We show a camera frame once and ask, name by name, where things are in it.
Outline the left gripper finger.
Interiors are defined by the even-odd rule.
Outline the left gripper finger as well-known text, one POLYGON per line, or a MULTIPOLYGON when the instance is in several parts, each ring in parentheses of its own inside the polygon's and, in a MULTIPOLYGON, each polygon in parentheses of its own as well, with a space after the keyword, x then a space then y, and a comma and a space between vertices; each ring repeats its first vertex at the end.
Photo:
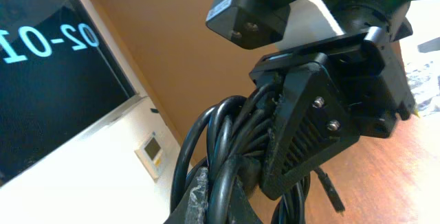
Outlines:
MULTIPOLYGON (((200 167, 192 172, 192 179, 179 205, 164 224, 202 224, 207 220, 208 210, 208 169, 200 167)), ((248 201, 242 180, 235 179, 227 212, 226 223, 262 224, 248 201)))

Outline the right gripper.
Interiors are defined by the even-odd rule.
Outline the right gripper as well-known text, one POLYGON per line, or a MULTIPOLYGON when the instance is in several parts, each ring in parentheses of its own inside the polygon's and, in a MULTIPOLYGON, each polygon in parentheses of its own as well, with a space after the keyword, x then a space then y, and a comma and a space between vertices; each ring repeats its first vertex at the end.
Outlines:
POLYGON ((256 82, 266 71, 286 72, 293 66, 298 67, 288 71, 274 112, 260 180, 271 200, 356 143, 360 133, 390 137, 397 119, 408 120, 415 107, 389 35, 380 27, 264 55, 249 77, 256 82), (340 92, 322 65, 308 63, 315 54, 327 57, 323 65, 340 92))

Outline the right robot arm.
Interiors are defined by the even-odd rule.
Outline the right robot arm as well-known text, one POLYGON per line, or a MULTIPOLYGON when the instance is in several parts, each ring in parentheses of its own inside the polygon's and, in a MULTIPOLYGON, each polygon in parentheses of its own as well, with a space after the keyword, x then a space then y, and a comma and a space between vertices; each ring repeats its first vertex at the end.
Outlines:
POLYGON ((390 137, 415 99, 391 45, 412 34, 415 0, 327 0, 343 34, 268 54, 250 78, 274 83, 273 112, 260 187, 289 192, 362 136, 390 137))

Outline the white wall thermostat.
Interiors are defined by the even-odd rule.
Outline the white wall thermostat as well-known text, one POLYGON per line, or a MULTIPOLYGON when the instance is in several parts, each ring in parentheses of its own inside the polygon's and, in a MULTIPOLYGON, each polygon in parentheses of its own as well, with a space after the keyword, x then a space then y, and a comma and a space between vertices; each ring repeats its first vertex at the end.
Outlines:
POLYGON ((155 131, 138 146, 135 154, 151 178, 157 181, 166 167, 166 153, 155 131))

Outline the wall monitor screen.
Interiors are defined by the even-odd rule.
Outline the wall monitor screen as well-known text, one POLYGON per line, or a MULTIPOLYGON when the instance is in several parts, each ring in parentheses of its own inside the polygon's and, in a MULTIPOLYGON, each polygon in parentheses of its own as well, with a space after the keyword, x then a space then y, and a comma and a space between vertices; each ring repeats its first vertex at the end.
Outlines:
POLYGON ((1 183, 136 94, 80 0, 1 0, 1 183))

